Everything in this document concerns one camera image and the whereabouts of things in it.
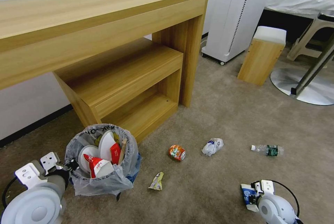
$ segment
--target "air purifier vent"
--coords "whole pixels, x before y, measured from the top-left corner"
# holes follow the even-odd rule
[[[242,9],[241,9],[241,12],[240,12],[240,15],[239,15],[238,23],[237,23],[236,29],[234,30],[234,34],[233,34],[233,37],[232,37],[232,40],[231,40],[231,43],[230,43],[229,53],[231,52],[231,49],[232,49],[234,40],[235,40],[235,38],[236,38],[236,34],[237,34],[237,31],[238,31],[238,27],[239,27],[239,24],[240,24],[242,15],[244,14],[244,9],[245,9],[245,6],[246,6],[246,2],[247,2],[247,0],[244,0],[244,4],[243,4],[243,6],[242,6]]]

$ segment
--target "wooden desk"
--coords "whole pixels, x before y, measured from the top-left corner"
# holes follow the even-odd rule
[[[0,89],[152,33],[183,53],[180,103],[190,105],[207,0],[0,2]]]

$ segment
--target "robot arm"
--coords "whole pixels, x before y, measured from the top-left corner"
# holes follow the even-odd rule
[[[251,185],[257,192],[259,212],[268,224],[302,223],[291,204],[286,199],[274,194],[273,181],[262,180]]]
[[[1,223],[62,222],[66,206],[63,194],[69,182],[69,172],[77,169],[78,164],[75,160],[64,166],[59,162],[58,155],[50,152],[40,159],[40,163],[34,160],[15,171],[16,177],[27,186],[27,190],[16,196],[8,206],[4,206]]]

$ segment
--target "white stool cushion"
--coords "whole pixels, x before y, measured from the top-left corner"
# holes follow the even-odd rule
[[[267,26],[258,26],[253,39],[285,45],[286,30]]]

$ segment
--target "white air purifier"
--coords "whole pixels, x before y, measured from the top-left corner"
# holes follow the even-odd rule
[[[221,65],[249,47],[266,0],[215,0],[202,55]]]

